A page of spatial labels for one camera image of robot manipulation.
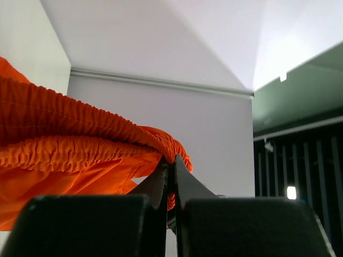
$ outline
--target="white ceiling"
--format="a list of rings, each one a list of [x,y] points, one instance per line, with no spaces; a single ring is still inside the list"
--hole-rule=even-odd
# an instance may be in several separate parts
[[[340,0],[41,0],[71,65],[253,91],[343,40]]]

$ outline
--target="black object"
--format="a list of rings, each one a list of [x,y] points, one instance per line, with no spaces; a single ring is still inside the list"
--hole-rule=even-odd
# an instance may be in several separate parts
[[[171,192],[176,206],[167,215]],[[33,199],[1,257],[164,256],[167,225],[179,256],[334,256],[306,205],[218,198],[177,155],[174,168],[162,158],[129,195]]]

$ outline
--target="gathered fabric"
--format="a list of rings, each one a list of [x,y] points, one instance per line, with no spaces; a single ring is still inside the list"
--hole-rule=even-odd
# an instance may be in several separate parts
[[[191,172],[168,133],[38,87],[0,57],[0,230],[35,196],[126,194],[176,154]]]

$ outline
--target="white wall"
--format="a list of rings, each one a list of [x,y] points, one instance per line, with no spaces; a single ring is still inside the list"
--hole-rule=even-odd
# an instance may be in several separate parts
[[[0,56],[32,83],[67,93],[70,63],[39,0],[0,0]]]
[[[251,101],[71,76],[68,95],[179,140],[194,175],[216,194],[254,196]],[[167,256],[176,256],[168,233]]]

